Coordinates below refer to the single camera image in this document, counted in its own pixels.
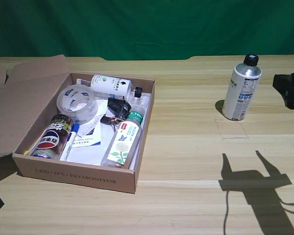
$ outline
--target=blue marker cap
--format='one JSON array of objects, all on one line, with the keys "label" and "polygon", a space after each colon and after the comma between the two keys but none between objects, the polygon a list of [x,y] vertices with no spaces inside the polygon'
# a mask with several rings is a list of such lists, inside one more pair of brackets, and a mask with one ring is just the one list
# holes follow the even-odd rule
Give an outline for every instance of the blue marker cap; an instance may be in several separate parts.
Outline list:
[{"label": "blue marker cap", "polygon": [[78,132],[78,130],[79,130],[79,124],[78,123],[74,123],[73,124],[73,127],[72,127],[72,132]]}]

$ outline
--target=green backdrop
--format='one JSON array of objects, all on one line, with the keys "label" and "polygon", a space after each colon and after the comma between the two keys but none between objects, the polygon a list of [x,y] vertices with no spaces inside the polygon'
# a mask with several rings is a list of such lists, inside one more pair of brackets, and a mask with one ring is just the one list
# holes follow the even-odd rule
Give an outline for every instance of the green backdrop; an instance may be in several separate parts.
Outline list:
[{"label": "green backdrop", "polygon": [[0,56],[294,54],[294,0],[0,0]]}]

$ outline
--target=pen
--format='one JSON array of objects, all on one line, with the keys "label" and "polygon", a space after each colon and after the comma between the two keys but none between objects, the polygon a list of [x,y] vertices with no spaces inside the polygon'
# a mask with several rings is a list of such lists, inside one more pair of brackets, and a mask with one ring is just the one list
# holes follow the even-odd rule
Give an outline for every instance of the pen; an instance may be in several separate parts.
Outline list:
[{"label": "pen", "polygon": [[78,130],[79,130],[79,124],[78,123],[73,124],[72,131],[68,137],[68,141],[66,142],[63,152],[61,154],[61,157],[59,159],[60,161],[67,160]]}]

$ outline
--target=bottle label with flowers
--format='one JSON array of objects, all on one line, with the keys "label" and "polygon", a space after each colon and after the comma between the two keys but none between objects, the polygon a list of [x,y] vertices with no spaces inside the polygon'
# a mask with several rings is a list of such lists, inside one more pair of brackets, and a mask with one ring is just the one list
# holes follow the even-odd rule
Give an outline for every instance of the bottle label with flowers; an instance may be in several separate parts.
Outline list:
[{"label": "bottle label with flowers", "polygon": [[116,138],[112,144],[108,160],[124,164],[133,145],[139,127],[131,121],[123,121],[117,130]]}]

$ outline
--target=open cardboard box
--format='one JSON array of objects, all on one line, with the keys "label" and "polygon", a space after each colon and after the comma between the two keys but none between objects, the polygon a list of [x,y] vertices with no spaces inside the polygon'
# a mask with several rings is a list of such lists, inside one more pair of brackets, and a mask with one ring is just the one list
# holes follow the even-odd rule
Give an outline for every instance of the open cardboard box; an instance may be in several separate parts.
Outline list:
[{"label": "open cardboard box", "polygon": [[135,193],[154,100],[154,80],[120,77],[151,93],[133,170],[23,155],[58,113],[58,94],[78,78],[90,81],[92,77],[70,72],[63,55],[15,66],[0,89],[0,157],[12,153],[25,177]]}]

